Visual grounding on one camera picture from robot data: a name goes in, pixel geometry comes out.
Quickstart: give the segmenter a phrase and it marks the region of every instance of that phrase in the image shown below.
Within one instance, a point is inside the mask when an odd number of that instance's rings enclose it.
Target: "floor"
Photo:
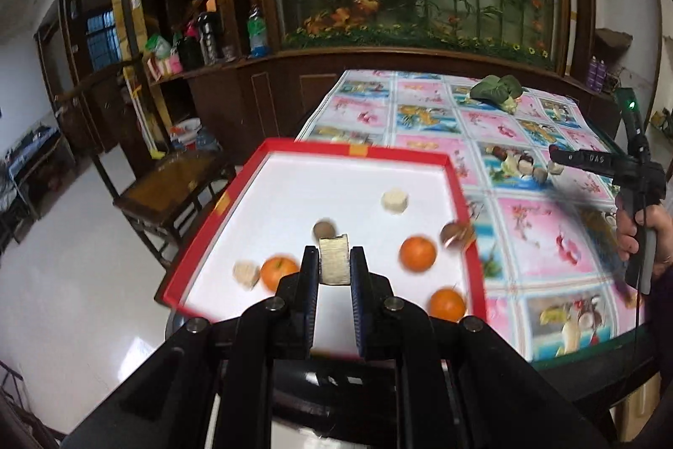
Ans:
[[[133,181],[121,150],[103,158],[115,186]],[[23,375],[32,412],[69,433],[164,341],[153,296],[164,270],[93,166],[0,257],[0,360]],[[272,447],[354,449],[274,423]]]

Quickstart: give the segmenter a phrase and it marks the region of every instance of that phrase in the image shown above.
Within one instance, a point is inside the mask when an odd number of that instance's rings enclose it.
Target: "black handheld device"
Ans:
[[[633,218],[636,212],[661,202],[666,194],[666,178],[662,165],[652,161],[633,89],[617,88],[615,97],[627,131],[626,155],[585,149],[563,151],[554,145],[549,147],[549,154],[555,163],[612,178],[613,184],[620,187],[624,209]],[[651,228],[636,226],[638,252],[628,260],[625,281],[648,295],[657,237]]]

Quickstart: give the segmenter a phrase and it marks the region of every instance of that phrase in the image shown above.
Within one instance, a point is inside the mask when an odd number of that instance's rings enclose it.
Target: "tablecloth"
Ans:
[[[546,167],[550,144],[608,147],[570,98],[524,88],[510,116],[469,97],[477,82],[349,70],[297,139],[448,154],[477,232],[488,322],[527,359],[570,354],[631,330],[635,292],[620,281],[625,266],[615,248],[618,188],[568,167],[539,184],[493,154],[499,146]]]

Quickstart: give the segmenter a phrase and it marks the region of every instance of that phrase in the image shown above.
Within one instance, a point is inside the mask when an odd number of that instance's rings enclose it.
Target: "orange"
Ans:
[[[428,314],[440,320],[460,321],[466,310],[465,301],[453,288],[443,287],[430,297]]]
[[[276,290],[278,290],[278,282],[281,281],[283,276],[298,272],[299,267],[297,266],[297,263],[289,257],[277,255],[264,262],[259,271],[259,277],[269,290],[276,293]]]
[[[427,271],[435,263],[437,246],[423,236],[410,236],[400,247],[400,261],[415,273]]]

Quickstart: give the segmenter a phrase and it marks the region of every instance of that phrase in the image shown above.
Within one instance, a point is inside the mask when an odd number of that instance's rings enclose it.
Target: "white cube snack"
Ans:
[[[259,281],[259,267],[252,261],[236,261],[233,265],[233,279],[246,290],[251,290]]]
[[[400,189],[391,189],[383,193],[383,207],[392,213],[402,213],[409,205],[409,195]]]

